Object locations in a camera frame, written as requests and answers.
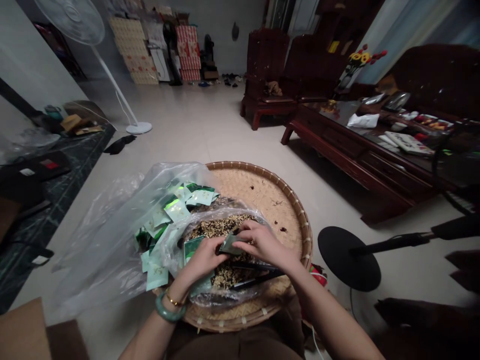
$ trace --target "cup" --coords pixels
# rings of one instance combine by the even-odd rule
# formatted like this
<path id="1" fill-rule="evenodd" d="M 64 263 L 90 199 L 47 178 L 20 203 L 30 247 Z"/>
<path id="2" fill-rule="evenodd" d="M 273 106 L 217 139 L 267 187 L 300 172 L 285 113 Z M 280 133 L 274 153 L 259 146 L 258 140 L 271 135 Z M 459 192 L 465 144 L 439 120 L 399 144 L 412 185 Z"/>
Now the cup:
<path id="1" fill-rule="evenodd" d="M 407 127 L 407 125 L 405 125 L 404 123 L 396 122 L 396 123 L 394 123 L 394 124 L 391 126 L 390 129 L 391 129 L 392 131 L 401 132 L 401 131 L 404 130 L 406 127 Z"/>

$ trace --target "brown pants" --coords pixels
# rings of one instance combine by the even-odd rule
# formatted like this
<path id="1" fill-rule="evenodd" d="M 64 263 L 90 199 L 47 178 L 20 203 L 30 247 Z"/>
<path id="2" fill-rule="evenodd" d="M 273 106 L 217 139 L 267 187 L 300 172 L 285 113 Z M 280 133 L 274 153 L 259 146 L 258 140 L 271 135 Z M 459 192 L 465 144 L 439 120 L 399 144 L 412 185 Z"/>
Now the brown pants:
<path id="1" fill-rule="evenodd" d="M 179 322 L 168 345 L 168 360 L 305 359 L 300 304 L 295 297 L 270 319 L 245 330 L 210 333 Z"/>

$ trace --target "gold bracelet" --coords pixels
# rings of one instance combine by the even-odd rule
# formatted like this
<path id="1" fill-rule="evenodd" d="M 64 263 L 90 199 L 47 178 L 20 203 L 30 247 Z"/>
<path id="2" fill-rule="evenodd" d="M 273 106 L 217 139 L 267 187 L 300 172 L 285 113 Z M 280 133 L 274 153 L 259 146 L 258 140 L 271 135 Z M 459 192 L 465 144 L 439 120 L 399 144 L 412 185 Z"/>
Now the gold bracelet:
<path id="1" fill-rule="evenodd" d="M 173 301 L 173 300 L 170 298 L 170 287 L 167 287 L 167 289 L 165 290 L 165 296 L 166 296 L 166 298 L 173 304 L 173 306 L 175 306 L 175 307 L 181 308 L 183 305 L 185 305 L 184 302 Z"/>

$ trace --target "hand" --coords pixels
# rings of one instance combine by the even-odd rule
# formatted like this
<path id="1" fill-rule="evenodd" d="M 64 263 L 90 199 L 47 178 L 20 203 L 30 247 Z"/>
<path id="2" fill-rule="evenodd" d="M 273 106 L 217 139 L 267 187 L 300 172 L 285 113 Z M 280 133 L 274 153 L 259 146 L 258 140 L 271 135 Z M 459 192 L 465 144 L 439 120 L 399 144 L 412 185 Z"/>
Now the hand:
<path id="1" fill-rule="evenodd" d="M 256 221 L 244 221 L 237 236 L 252 244 L 236 241 L 232 244 L 234 248 L 242 249 L 246 253 L 282 271 L 285 271 L 289 264 L 299 261 L 291 250 L 278 241 L 268 227 L 260 225 Z"/>
<path id="2" fill-rule="evenodd" d="M 217 247 L 222 244 L 225 237 L 204 238 L 195 253 L 178 277 L 188 279 L 191 285 L 208 275 L 213 269 L 229 258 L 227 254 L 216 255 Z"/>

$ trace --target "book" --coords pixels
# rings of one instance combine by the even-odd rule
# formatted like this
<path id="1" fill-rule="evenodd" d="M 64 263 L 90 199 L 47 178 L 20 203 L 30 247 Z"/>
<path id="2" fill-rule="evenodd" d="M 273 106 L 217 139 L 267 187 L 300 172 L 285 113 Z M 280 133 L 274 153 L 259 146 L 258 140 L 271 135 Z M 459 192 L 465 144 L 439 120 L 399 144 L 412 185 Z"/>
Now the book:
<path id="1" fill-rule="evenodd" d="M 435 153 L 411 135 L 391 131 L 385 131 L 385 135 L 407 154 L 431 157 Z"/>

